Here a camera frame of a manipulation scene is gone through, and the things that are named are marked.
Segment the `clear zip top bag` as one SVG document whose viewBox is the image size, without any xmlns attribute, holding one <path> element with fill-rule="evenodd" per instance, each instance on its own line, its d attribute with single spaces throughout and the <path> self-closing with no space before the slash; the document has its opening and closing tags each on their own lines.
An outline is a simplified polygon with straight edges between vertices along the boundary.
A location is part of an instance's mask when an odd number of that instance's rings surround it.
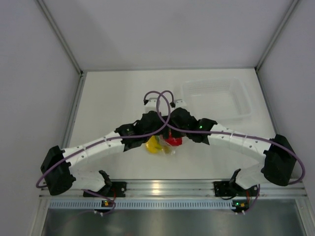
<svg viewBox="0 0 315 236">
<path fill-rule="evenodd" d="M 174 138 L 171 135 L 164 139 L 162 135 L 152 136 L 146 143 L 146 150 L 154 155 L 174 155 L 176 148 L 183 144 L 183 138 Z"/>
</svg>

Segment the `red fake dragon fruit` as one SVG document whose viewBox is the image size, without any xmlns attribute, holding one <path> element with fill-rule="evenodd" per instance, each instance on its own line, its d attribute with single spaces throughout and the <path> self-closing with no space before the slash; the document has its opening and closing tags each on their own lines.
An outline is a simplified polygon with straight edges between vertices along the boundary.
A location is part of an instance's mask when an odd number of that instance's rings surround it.
<svg viewBox="0 0 315 236">
<path fill-rule="evenodd" d="M 182 137 L 176 138 L 172 136 L 172 132 L 169 131 L 168 137 L 164 138 L 165 142 L 172 146 L 172 147 L 178 147 L 181 146 L 183 144 L 183 139 Z"/>
</svg>

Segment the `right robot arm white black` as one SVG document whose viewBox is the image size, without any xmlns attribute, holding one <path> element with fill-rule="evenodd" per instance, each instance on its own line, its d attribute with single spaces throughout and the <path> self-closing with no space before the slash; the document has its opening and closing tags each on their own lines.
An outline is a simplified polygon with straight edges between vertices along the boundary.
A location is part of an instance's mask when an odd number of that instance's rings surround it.
<svg viewBox="0 0 315 236">
<path fill-rule="evenodd" d="M 289 185 L 296 159 L 285 136 L 277 134 L 267 140 L 254 138 L 236 133 L 211 119 L 197 120 L 184 108 L 177 108 L 171 113 L 169 124 L 177 136 L 182 134 L 195 143 L 227 148 L 258 162 L 251 167 L 235 170 L 229 181 L 233 194 L 242 195 L 247 189 L 261 183 Z"/>
</svg>

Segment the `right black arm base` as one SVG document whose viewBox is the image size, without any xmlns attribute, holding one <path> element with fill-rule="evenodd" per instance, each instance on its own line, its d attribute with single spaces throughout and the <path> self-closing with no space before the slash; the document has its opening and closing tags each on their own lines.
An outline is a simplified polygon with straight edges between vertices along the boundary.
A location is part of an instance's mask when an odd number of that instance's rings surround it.
<svg viewBox="0 0 315 236">
<path fill-rule="evenodd" d="M 216 197 L 230 198 L 244 196 L 244 190 L 231 181 L 215 181 L 213 182 Z"/>
</svg>

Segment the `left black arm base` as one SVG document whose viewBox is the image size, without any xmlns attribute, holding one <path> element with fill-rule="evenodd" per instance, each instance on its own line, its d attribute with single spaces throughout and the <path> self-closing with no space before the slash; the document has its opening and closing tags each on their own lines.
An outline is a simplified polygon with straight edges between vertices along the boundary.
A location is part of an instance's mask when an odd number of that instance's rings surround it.
<svg viewBox="0 0 315 236">
<path fill-rule="evenodd" d="M 91 192 L 97 193 L 101 196 L 105 197 L 118 197 L 118 198 L 124 198 L 126 196 L 126 187 L 127 187 L 127 182 L 125 181 L 114 181 L 112 182 L 112 185 L 109 186 L 104 186 L 97 192 Z"/>
</svg>

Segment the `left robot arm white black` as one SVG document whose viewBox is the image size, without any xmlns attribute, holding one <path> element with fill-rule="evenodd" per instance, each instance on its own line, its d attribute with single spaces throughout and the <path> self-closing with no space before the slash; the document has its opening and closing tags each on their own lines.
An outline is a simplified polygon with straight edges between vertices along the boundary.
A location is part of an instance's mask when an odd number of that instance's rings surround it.
<svg viewBox="0 0 315 236">
<path fill-rule="evenodd" d="M 50 148 L 40 167 L 45 187 L 52 196 L 72 189 L 107 196 L 112 188 L 109 175 L 104 170 L 93 172 L 82 168 L 109 155 L 140 147 L 153 135 L 161 134 L 166 126 L 164 122 L 168 120 L 169 117 L 160 117 L 159 113 L 150 111 L 140 120 L 123 124 L 89 143 L 65 149 Z"/>
</svg>

